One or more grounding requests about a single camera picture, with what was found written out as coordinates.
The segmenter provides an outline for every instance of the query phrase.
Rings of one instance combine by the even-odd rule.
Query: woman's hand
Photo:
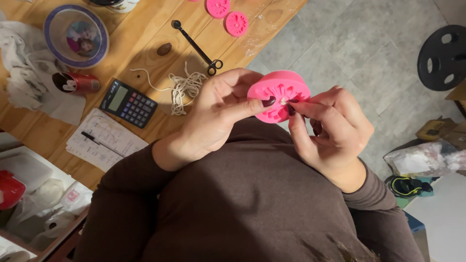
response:
[[[289,130],[301,159],[330,182],[351,193],[359,189],[366,170],[357,156],[366,147],[374,127],[356,99],[340,86],[306,102],[290,104],[296,114]],[[316,136],[309,136],[304,117],[310,118]]]
[[[262,77],[238,68],[207,80],[182,130],[155,143],[152,154],[159,167],[175,171],[203,158],[223,146],[234,123],[267,110],[275,97],[247,100],[249,88]]]

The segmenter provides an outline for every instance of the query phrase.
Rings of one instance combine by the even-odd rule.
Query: gray tile floor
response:
[[[417,75],[422,44],[446,24],[433,0],[309,0],[247,68],[293,70],[312,95],[349,90],[376,130],[361,158],[384,179],[383,156],[427,120],[465,120],[444,100],[449,91],[430,91]],[[288,130],[287,121],[279,125]]]

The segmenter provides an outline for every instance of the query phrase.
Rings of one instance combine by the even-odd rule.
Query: anna and elsa image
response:
[[[101,44],[97,28],[84,21],[74,22],[69,26],[66,40],[71,50],[84,57],[95,56]]]

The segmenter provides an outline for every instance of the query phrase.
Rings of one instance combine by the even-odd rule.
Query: black wick trimmer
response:
[[[188,33],[181,28],[181,22],[180,21],[173,20],[171,22],[171,26],[174,29],[178,29],[183,34],[183,36],[188,40],[188,42],[192,45],[192,47],[194,47],[194,49],[196,49],[198,54],[209,65],[209,67],[207,67],[207,73],[210,76],[215,75],[217,73],[217,69],[220,69],[220,68],[223,67],[223,62],[221,60],[219,60],[219,59],[215,59],[214,61],[210,60],[210,58],[201,50],[201,48],[194,42],[194,40],[188,35]]]

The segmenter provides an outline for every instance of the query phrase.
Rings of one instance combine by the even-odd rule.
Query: calculator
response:
[[[157,102],[129,85],[114,79],[100,109],[144,128],[157,108]]]

